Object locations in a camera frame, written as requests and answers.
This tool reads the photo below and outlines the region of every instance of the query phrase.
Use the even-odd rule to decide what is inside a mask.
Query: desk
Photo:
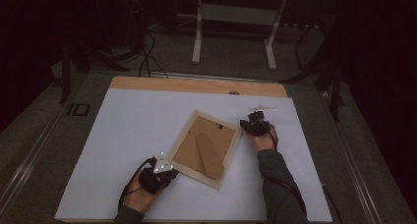
[[[279,4],[275,10],[254,9],[246,7],[207,4],[203,0],[198,0],[197,9],[197,33],[194,43],[192,62],[200,63],[200,55],[203,41],[202,21],[214,20],[234,23],[254,24],[271,26],[270,35],[264,40],[264,46],[270,70],[276,70],[275,59],[273,56],[272,43],[282,17],[287,0],[277,0]]]
[[[178,89],[188,92],[170,92]],[[231,90],[242,95],[224,94]],[[257,91],[264,96],[250,95]],[[248,105],[273,102],[280,111],[279,121],[276,114],[266,112],[266,117],[282,132],[278,147],[284,157],[297,154],[287,164],[309,219],[331,221],[294,105],[285,96],[280,84],[115,78],[55,218],[80,222],[114,217],[126,181],[145,159],[169,149],[193,109],[238,122],[248,114]],[[178,176],[147,213],[148,221],[264,221],[262,181],[251,149],[242,137],[219,191]]]

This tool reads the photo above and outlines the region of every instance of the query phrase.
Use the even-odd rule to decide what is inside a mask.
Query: forearm
[[[297,196],[284,186],[271,181],[281,181],[301,196],[282,155],[277,151],[265,149],[258,153],[258,160],[260,172],[266,177],[263,192],[268,223],[308,223]]]
[[[127,206],[122,206],[114,218],[114,224],[141,224],[145,215]]]

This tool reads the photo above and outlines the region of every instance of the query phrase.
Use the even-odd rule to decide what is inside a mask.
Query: table leg
[[[200,53],[202,50],[202,6],[203,0],[199,0],[198,8],[197,8],[197,33],[196,33],[196,40],[194,41],[194,50],[193,50],[193,64],[200,63]]]
[[[285,3],[286,3],[286,0],[281,0],[279,11],[276,13],[275,20],[273,21],[272,32],[270,33],[269,38],[265,39],[264,41],[265,51],[267,53],[267,59],[268,59],[268,66],[271,71],[276,70],[275,58],[273,57],[272,43],[273,43],[273,40],[275,39],[276,31],[278,30],[279,21],[281,20]]]

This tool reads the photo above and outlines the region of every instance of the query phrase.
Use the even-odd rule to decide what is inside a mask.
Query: dark sleeve
[[[295,184],[284,158],[279,152],[270,149],[261,150],[258,152],[258,161],[263,176],[283,181],[300,194],[297,184]],[[309,223],[297,197],[288,189],[271,180],[264,179],[263,192],[268,223]]]
[[[145,215],[127,206],[122,206],[114,218],[114,224],[141,224]]]

